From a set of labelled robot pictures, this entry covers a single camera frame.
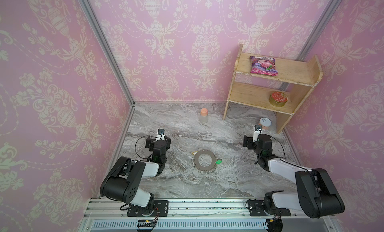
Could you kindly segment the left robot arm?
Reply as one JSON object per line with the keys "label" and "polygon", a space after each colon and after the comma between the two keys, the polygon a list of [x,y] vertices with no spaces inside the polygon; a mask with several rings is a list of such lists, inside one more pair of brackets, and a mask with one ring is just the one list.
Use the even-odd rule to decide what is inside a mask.
{"label": "left robot arm", "polygon": [[128,210],[128,216],[151,216],[155,209],[155,197],[140,188],[143,177],[158,177],[167,162],[167,150],[171,139],[160,129],[156,137],[146,138],[145,148],[152,154],[146,161],[120,157],[108,172],[100,187],[100,194],[110,200],[123,202],[122,210]]}

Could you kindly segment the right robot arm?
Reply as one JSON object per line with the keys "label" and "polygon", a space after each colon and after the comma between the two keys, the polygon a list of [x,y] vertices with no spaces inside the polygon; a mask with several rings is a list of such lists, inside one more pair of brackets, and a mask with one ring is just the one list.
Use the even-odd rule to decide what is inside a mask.
{"label": "right robot arm", "polygon": [[272,149],[272,137],[266,134],[253,138],[244,136],[243,146],[255,152],[256,164],[263,170],[296,185],[295,193],[266,193],[263,205],[266,214],[276,216],[279,210],[287,209],[302,211],[309,218],[318,219],[345,211],[345,203],[326,170],[301,167],[276,156]]}

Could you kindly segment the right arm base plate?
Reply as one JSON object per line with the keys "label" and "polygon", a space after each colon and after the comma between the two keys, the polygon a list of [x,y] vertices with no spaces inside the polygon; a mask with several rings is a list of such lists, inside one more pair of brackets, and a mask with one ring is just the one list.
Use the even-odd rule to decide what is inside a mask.
{"label": "right arm base plate", "polygon": [[245,202],[245,207],[249,211],[251,217],[289,217],[291,212],[288,209],[276,209],[274,212],[266,212],[264,209],[264,201],[249,199]]}

